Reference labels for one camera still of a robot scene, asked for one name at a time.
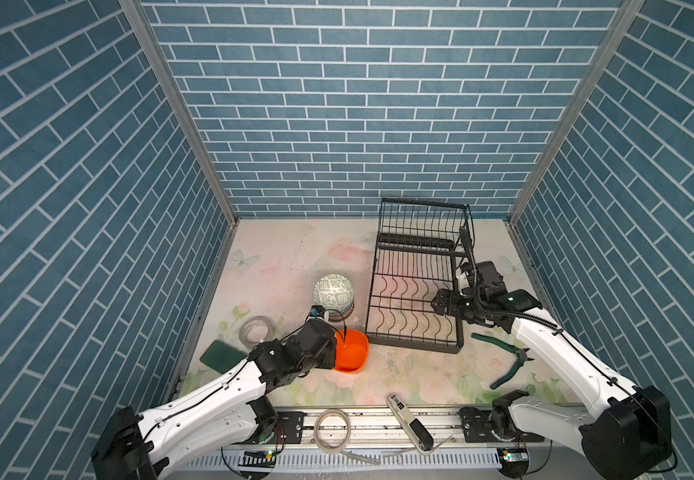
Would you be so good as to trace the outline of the green patterned ceramic bowl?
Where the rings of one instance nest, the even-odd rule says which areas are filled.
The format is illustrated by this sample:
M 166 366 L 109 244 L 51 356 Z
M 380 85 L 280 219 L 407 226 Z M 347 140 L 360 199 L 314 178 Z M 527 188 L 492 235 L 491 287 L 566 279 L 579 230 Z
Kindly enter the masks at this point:
M 352 282 L 346 276 L 336 273 L 321 277 L 313 289 L 316 305 L 340 312 L 346 312 L 353 307 L 354 295 Z

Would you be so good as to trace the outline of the orange plastic bowl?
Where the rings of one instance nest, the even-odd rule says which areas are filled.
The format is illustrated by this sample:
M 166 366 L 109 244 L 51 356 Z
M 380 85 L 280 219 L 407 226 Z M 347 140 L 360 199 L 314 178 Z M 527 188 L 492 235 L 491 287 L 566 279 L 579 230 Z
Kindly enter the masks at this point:
M 358 330 L 347 329 L 335 333 L 336 357 L 334 369 L 341 373 L 354 374 L 361 371 L 369 355 L 369 341 Z

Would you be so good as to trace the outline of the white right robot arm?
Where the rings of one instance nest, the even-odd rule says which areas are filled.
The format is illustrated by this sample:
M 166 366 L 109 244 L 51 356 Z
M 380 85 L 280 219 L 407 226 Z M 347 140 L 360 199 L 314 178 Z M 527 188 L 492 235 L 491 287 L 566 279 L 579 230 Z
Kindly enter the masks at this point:
M 465 262 L 457 275 L 465 287 L 439 289 L 437 314 L 486 328 L 500 328 L 522 343 L 518 361 L 530 354 L 545 362 L 582 401 L 575 410 L 514 390 L 492 403 L 493 434 L 514 441 L 535 434 L 582 454 L 605 479 L 635 479 L 658 465 L 678 463 L 671 408 L 656 387 L 640 387 L 570 336 L 529 292 L 507 290 L 490 262 Z

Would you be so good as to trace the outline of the black wire dish rack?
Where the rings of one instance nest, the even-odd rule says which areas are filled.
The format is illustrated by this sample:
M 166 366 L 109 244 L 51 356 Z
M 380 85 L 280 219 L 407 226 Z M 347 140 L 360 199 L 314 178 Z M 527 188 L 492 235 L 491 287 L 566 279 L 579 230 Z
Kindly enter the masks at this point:
M 457 270 L 472 249 L 464 204 L 381 200 L 364 333 L 372 344 L 460 352 L 462 321 L 450 305 L 466 288 Z

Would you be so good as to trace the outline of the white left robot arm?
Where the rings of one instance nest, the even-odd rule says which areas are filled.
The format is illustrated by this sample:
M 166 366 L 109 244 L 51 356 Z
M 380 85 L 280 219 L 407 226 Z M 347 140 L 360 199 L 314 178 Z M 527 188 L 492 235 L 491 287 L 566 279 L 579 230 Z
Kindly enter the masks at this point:
M 293 334 L 257 344 L 226 373 L 197 390 L 137 413 L 115 412 L 90 461 L 98 479 L 163 479 L 206 453 L 261 443 L 278 431 L 268 399 L 313 369 L 334 368 L 337 333 L 309 318 Z

